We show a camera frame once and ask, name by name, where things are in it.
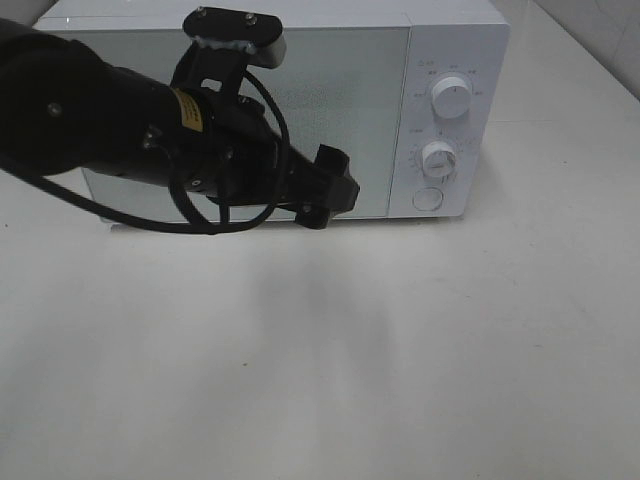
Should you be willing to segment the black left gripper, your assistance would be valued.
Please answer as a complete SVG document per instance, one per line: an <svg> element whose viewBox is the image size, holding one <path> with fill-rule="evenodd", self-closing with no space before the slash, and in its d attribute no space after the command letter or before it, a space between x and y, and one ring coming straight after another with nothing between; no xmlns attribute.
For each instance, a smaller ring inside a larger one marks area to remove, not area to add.
<svg viewBox="0 0 640 480"><path fill-rule="evenodd" d="M360 186L348 177L350 159L342 150L321 144L311 161L269 124L262 102L226 99L209 89L180 93L194 100L203 121L202 130L191 129L180 145L189 192L229 206L295 208L294 222L312 230L354 209Z"/></svg>

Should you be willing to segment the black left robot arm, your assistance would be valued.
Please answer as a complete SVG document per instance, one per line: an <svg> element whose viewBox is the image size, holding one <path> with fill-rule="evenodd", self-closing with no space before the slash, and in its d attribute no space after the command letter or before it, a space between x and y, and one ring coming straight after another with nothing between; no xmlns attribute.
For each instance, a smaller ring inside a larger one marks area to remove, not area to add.
<svg viewBox="0 0 640 480"><path fill-rule="evenodd" d="M319 230L355 206L349 157L322 145L314 159L290 142L285 118L253 67L285 56L272 15L201 7L183 22L190 46L169 84L113 66L77 40L1 23L1 167L102 218L171 234L218 235L264 223L277 209ZM165 187L169 223L127 214L54 182L77 168Z"/></svg>

